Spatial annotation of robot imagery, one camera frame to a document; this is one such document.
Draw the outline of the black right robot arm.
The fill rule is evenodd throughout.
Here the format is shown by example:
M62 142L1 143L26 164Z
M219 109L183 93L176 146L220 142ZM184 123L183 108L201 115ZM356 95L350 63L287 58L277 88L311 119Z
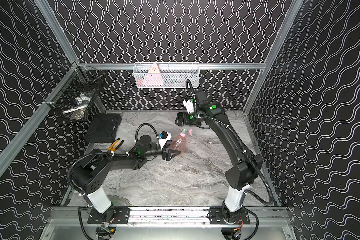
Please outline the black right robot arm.
M252 195L265 206L272 205L272 196L265 201L249 190L257 177L260 177L264 184L267 183L260 170L263 159L260 155L255 156L243 143L232 127L225 110L217 103L206 103L197 107L192 100L184 100L183 105L186 111L178 113L175 124L180 127L200 127L202 122L206 123L218 136L231 159L233 167L226 171L226 179L230 186L223 207L230 213L239 211L247 194Z

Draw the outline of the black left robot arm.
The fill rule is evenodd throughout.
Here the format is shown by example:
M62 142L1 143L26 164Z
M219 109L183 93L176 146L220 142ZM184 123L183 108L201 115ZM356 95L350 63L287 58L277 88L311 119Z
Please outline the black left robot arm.
M114 208L105 190L110 172L139 170L155 157L170 161L183 153L174 149L171 143L172 140L163 140L161 136L152 140L144 135L135 140L132 150L124 154L93 150L73 163L68 170L67 182L98 214L105 214Z

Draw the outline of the pink grey spray nozzle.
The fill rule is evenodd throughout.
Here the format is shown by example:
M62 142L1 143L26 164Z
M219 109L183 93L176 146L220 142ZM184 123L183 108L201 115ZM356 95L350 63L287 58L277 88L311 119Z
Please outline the pink grey spray nozzle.
M180 131L180 136L181 136L182 138L185 138L187 135L192 136L192 135L193 135L193 129L189 129L189 130L187 130L187 129L182 129L182 130Z

